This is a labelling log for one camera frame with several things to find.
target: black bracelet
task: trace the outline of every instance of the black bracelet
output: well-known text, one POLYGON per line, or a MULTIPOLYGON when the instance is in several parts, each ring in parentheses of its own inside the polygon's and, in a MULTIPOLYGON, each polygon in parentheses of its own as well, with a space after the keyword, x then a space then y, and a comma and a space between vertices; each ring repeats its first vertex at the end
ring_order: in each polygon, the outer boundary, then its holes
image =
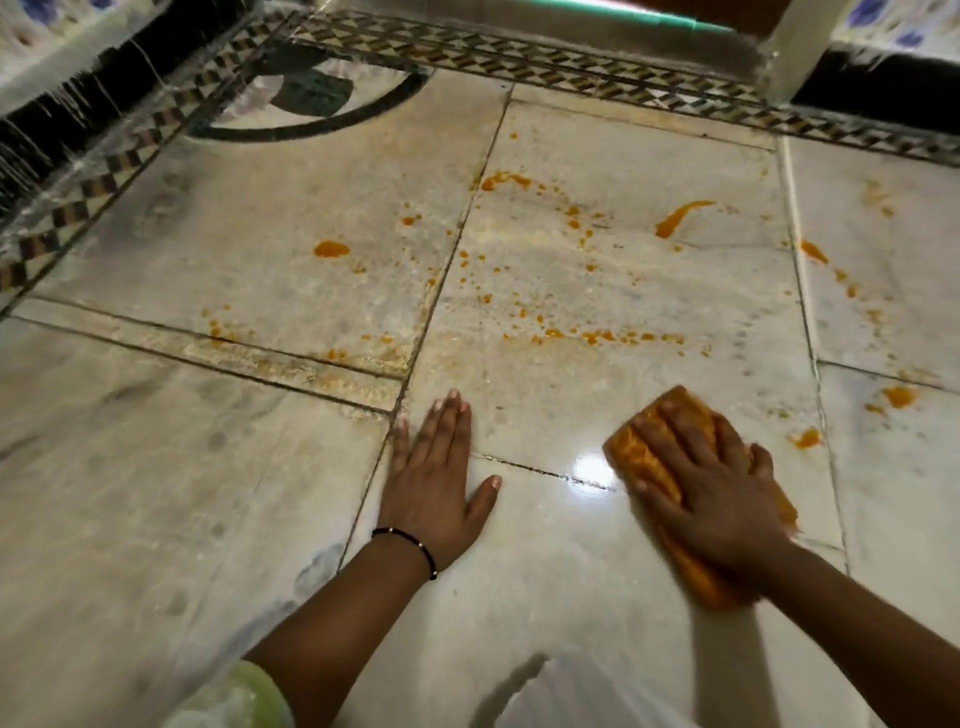
POLYGON ((411 544, 419 548, 423 552, 423 555, 426 556, 427 563, 430 565, 430 581, 433 581, 437 578, 437 562, 433 560, 433 556, 431 556, 430 552, 426 550, 426 546, 420 542, 420 539, 414 538, 409 533, 406 531, 401 531, 399 528, 375 528, 370 537, 373 538, 374 536, 379 536, 381 533, 392 533, 395 536, 399 536, 401 539, 406 539, 411 544))

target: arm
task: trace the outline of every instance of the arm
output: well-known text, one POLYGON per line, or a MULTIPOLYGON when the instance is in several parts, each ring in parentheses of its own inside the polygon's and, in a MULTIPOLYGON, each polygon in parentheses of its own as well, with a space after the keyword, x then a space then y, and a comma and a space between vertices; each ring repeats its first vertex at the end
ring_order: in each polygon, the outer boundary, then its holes
POLYGON ((711 563, 752 584, 843 670, 890 728, 960 724, 960 650, 794 545, 769 488, 773 461, 753 457, 717 418, 717 453, 684 413, 664 407, 677 443, 633 425, 684 491, 684 510, 654 485, 630 484, 653 518, 711 563))
MULTIPOLYGON (((397 424, 377 527, 416 536, 443 570, 480 535, 500 478, 488 478, 467 502, 470 408, 457 392, 435 402, 412 447, 406 421, 397 424)), ((417 546, 379 535, 246 659, 271 676, 298 725, 330 725, 429 576, 417 546)))

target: mosaic border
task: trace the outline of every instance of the mosaic border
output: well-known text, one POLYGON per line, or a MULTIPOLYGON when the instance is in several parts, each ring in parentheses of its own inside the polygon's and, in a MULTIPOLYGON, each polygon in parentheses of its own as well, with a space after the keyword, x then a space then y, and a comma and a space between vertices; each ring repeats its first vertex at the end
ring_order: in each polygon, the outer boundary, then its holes
POLYGON ((219 96, 242 67, 295 13, 253 15, 227 40, 199 72, 170 86, 155 110, 131 127, 114 151, 101 158, 91 155, 83 175, 68 183, 69 192, 58 196, 39 213, 24 212, 0 236, 0 316, 9 312, 26 288, 44 275, 86 232, 157 153, 184 128, 208 100, 219 96), (23 229, 22 220, 34 220, 23 229))
POLYGON ((811 109, 771 107, 728 79, 480 34, 339 11, 305 17, 292 39, 373 56, 723 121, 870 152, 960 167, 960 137, 811 109))

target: black wall base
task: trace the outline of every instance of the black wall base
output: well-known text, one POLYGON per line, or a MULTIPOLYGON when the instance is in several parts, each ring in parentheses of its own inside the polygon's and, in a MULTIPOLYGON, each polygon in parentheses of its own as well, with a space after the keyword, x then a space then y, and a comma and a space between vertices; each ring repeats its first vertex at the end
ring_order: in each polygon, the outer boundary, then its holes
POLYGON ((0 122, 0 227, 69 159, 80 157, 184 61, 252 9, 253 0, 173 0, 96 70, 78 75, 71 109, 50 94, 0 122))
POLYGON ((794 104, 842 111, 931 132, 960 134, 960 64, 889 56, 877 65, 850 63, 828 50, 794 104))

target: marble floor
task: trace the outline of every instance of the marble floor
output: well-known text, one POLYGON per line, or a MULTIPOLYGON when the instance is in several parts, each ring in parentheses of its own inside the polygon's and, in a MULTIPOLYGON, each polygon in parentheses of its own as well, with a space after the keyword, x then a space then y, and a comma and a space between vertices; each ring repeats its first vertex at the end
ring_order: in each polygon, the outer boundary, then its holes
POLYGON ((181 135, 0 322, 10 725, 155 724, 365 543, 393 417, 451 386, 500 501, 338 724, 490 726, 557 653, 705 728, 871 724, 637 525, 600 446, 677 383, 806 546, 960 642, 957 170, 443 70, 380 111, 181 135))

